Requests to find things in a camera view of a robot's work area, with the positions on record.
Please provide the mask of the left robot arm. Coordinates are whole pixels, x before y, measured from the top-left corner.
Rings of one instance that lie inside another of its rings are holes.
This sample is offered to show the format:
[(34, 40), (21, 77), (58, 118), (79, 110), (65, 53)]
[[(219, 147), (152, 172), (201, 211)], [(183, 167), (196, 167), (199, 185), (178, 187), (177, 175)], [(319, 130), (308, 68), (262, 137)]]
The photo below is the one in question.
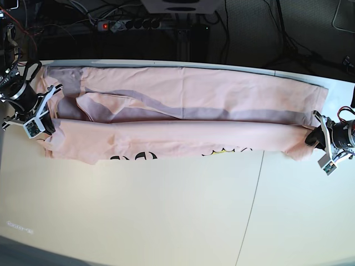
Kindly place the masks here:
[[(342, 111), (350, 112), (354, 115), (354, 92), (350, 106), (342, 106), (337, 113), (339, 119), (335, 123), (330, 118), (326, 118), (326, 132), (329, 133), (330, 144), (339, 150), (349, 150), (354, 148), (354, 120), (348, 120), (340, 117)], [(305, 144), (308, 146), (316, 145), (317, 149), (326, 150), (326, 137), (321, 125), (306, 137)]]

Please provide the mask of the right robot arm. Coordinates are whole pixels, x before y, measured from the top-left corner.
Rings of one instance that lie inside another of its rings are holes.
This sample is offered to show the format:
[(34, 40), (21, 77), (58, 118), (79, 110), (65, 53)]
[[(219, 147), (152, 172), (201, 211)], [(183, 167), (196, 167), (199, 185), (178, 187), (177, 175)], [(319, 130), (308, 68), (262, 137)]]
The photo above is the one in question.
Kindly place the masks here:
[(14, 39), (16, 29), (24, 35), (31, 35), (9, 13), (18, 7), (18, 1), (1, 1), (1, 102), (14, 108), (14, 114), (4, 118), (2, 129), (17, 125), (33, 139), (42, 133), (52, 135), (55, 132), (48, 101), (63, 86), (51, 85), (45, 93), (34, 91), (31, 82), (42, 67), (39, 61), (27, 62), (23, 74), (19, 72), (21, 47)]

